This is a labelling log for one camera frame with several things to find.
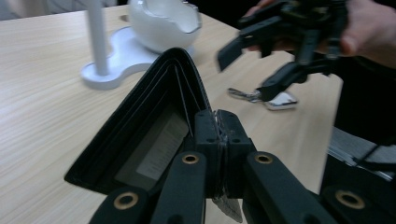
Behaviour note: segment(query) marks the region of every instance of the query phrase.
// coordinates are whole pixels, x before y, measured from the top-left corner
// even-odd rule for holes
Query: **brass grommet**
[[[269,156],[266,156],[266,155],[262,155],[262,154],[256,155],[254,157],[254,160],[259,162],[259,163],[262,163],[262,164],[269,164],[269,163],[273,162],[272,157],[269,157]]]
[[[189,154],[183,157],[183,162],[187,164],[195,164],[198,162],[199,158],[195,155]]]
[[[362,209],[365,207],[364,200],[351,191],[337,190],[335,192],[335,198],[339,203],[353,209]]]
[[[128,203],[122,202],[121,200],[125,197],[131,197],[131,200]],[[114,200],[114,207],[116,207],[119,210],[125,210],[128,208],[131,208],[137,204],[137,201],[139,201],[139,196],[131,191],[125,192],[120,194],[115,200]]]

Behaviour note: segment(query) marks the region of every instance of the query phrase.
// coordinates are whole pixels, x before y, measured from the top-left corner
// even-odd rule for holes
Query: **white lamp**
[[[142,25],[143,27],[146,25],[147,29],[138,29],[138,33],[136,33],[132,27],[128,26],[116,31],[110,38],[113,52],[108,56],[106,52],[106,33],[103,23],[101,1],[88,0],[87,3],[93,63],[89,63],[82,68],[81,76],[87,86],[98,90],[115,89],[127,76],[148,70],[161,53],[149,49],[147,44],[142,44],[139,38],[143,37],[140,36],[142,36],[142,34],[144,36],[144,34],[148,34],[151,31],[158,31],[159,27],[155,27],[156,24],[161,25],[162,28],[166,23],[169,24],[169,27],[179,26],[175,18],[170,18],[167,15],[169,15],[169,13],[175,14],[172,10],[177,10],[177,12],[180,13],[180,9],[187,4],[181,0],[131,0],[129,4],[130,13],[132,13],[132,11],[136,13],[137,10],[140,10],[137,19],[136,17],[130,17],[131,23],[139,23],[140,28]],[[172,34],[169,35],[166,33],[163,33],[163,36],[157,38],[157,41],[159,41],[156,43],[157,45],[161,45],[162,43],[167,44],[163,49],[172,47],[185,48],[189,54],[192,54],[193,50],[191,43],[196,38],[201,28],[201,20],[197,8],[190,4],[188,4],[188,7],[193,7],[194,11],[191,11],[190,8],[186,8],[189,11],[183,14],[184,18],[182,16],[177,18],[180,22],[184,23],[186,17],[198,18],[198,20],[189,20],[196,22],[197,28],[193,30],[195,32],[194,34],[192,32],[185,33],[186,38],[188,37],[190,39],[190,42],[187,42],[188,46],[186,47],[186,42],[182,40],[171,45],[169,45],[169,41],[162,42],[162,39],[169,40],[172,36]]]

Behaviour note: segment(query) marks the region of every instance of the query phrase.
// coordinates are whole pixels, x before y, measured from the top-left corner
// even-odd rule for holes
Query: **finger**
[[[247,13],[244,15],[244,17],[246,16],[251,16],[253,15],[253,13],[261,8],[267,7],[269,5],[271,5],[273,2],[275,2],[275,0],[261,0],[259,3],[257,3],[257,5],[255,7],[251,7]]]

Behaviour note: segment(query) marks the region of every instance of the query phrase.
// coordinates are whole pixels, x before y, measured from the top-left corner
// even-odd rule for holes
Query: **white lamp base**
[[[136,40],[134,31],[129,26],[114,32],[110,44],[113,52],[107,57],[107,75],[99,75],[95,63],[89,63],[81,70],[84,83],[93,89],[115,89],[129,75],[148,70],[160,56],[143,47]],[[193,47],[189,46],[186,51],[192,57]]]

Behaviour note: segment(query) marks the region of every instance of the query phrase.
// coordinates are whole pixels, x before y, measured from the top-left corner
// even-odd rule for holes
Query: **black wallet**
[[[154,189],[192,136],[194,115],[209,110],[198,71],[184,49],[164,52],[84,149],[64,179],[104,194]]]

